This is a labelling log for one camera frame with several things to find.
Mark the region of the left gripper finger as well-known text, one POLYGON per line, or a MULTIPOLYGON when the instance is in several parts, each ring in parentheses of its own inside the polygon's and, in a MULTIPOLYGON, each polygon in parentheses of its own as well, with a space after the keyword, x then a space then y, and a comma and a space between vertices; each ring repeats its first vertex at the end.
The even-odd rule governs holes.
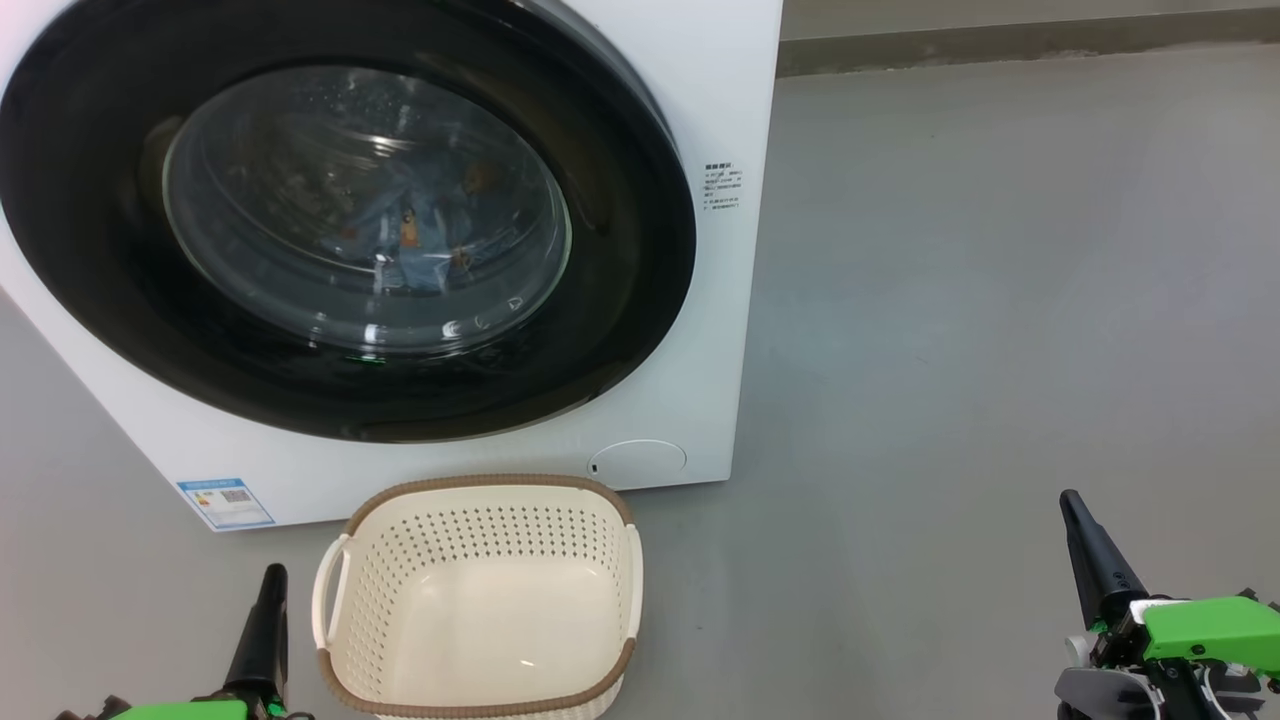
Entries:
POLYGON ((223 689, 246 702, 282 702, 288 682, 288 571, 268 565, 223 689))

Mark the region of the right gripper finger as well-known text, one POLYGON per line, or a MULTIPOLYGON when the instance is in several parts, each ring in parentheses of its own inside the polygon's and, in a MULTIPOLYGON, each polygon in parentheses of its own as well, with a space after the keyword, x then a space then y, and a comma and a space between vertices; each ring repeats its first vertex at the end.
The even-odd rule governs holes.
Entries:
POLYGON ((1059 506, 1084 625, 1091 632, 1115 626, 1130 603, 1151 593, 1075 489, 1062 491, 1059 506))

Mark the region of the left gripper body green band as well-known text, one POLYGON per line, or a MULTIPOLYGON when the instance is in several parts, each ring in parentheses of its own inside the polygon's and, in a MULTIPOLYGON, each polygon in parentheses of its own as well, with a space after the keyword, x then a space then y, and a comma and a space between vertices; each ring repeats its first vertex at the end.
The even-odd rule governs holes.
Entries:
POLYGON ((302 719, 279 703, 243 698, 197 698, 177 703, 131 705, 108 700, 109 719, 302 719))

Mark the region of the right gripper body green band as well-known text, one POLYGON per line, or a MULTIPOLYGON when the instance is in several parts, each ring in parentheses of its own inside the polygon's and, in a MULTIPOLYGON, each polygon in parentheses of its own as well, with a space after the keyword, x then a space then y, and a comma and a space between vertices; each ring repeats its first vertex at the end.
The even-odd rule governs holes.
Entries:
POLYGON ((1252 591, 1208 600, 1133 600, 1119 620, 1098 618, 1089 633, 1091 667, 1134 669, 1169 660, 1194 667, 1221 664, 1277 692, 1277 605, 1260 602, 1252 591))

